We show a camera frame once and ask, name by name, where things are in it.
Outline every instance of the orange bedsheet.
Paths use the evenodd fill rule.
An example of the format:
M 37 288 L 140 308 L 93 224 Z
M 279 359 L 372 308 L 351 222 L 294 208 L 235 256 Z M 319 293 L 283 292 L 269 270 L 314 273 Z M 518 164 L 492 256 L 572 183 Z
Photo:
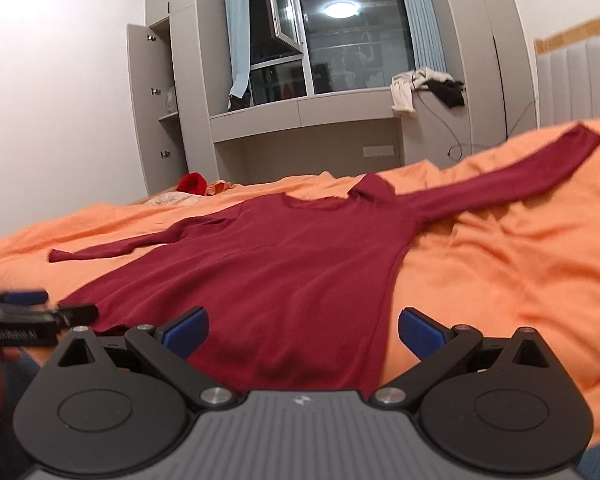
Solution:
M 600 133 L 600 121 L 587 124 Z M 382 176 L 398 193 L 457 182 L 515 162 L 566 128 L 518 136 L 448 170 L 421 162 Z M 323 173 L 238 186 L 190 206 L 95 205 L 1 239 L 0 288 L 43 287 L 58 301 L 151 249 L 108 260 L 49 264 L 51 248 L 77 251 L 163 230 L 182 218 L 265 193 L 345 196 L 355 181 Z M 489 336 L 535 326 L 586 396 L 596 422 L 592 442 L 600 441 L 600 147 L 553 192 L 463 213 L 422 232 L 402 264 L 393 305 L 381 383 L 417 362 L 397 336 L 397 317 L 405 306 L 416 306 L 447 326 L 474 325 Z

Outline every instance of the circular mount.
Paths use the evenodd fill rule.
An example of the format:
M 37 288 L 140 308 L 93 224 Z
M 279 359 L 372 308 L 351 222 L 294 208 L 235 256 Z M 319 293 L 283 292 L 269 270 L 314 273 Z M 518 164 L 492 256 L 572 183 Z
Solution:
M 438 384 L 420 406 L 422 429 L 458 462 L 483 472 L 529 475 L 577 463 L 590 411 L 565 375 L 511 365 Z
M 61 476 L 133 471 L 159 458 L 186 423 L 174 388 L 99 364 L 42 368 L 14 414 L 22 447 Z

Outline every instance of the blue gripper pad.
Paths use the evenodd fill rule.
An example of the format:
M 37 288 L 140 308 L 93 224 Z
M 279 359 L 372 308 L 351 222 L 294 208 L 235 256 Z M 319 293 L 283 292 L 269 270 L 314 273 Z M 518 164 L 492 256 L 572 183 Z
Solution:
M 17 292 L 5 292 L 0 298 L 0 303 L 8 303 L 21 306 L 33 306 L 46 303 L 49 295 L 46 290 L 20 290 Z
M 209 316 L 204 308 L 196 307 L 161 326 L 157 332 L 162 345 L 186 361 L 209 334 Z
M 421 361 L 436 350 L 440 350 L 448 341 L 448 337 L 443 332 L 448 329 L 440 325 L 442 330 L 439 330 L 429 324 L 426 319 L 429 318 L 414 308 L 405 308 L 398 319 L 400 341 Z

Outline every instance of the upholstered headboard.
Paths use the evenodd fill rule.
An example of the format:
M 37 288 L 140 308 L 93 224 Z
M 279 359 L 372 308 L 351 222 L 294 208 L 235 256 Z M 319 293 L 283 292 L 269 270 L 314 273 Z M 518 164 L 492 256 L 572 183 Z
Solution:
M 600 118 L 600 18 L 536 41 L 540 126 Z

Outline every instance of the red sweater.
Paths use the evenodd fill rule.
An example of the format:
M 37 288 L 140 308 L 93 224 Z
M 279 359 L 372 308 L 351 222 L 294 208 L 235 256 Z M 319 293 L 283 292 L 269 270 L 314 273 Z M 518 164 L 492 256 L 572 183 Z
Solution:
M 506 204 L 567 179 L 600 143 L 582 125 L 526 159 L 470 180 L 396 196 L 376 174 L 349 197 L 260 196 L 166 231 L 52 251 L 50 262 L 110 258 L 166 244 L 80 288 L 64 304 L 95 303 L 94 330 L 162 325 L 201 305 L 210 333 L 189 362 L 236 390 L 377 386 L 392 292 L 425 224 Z

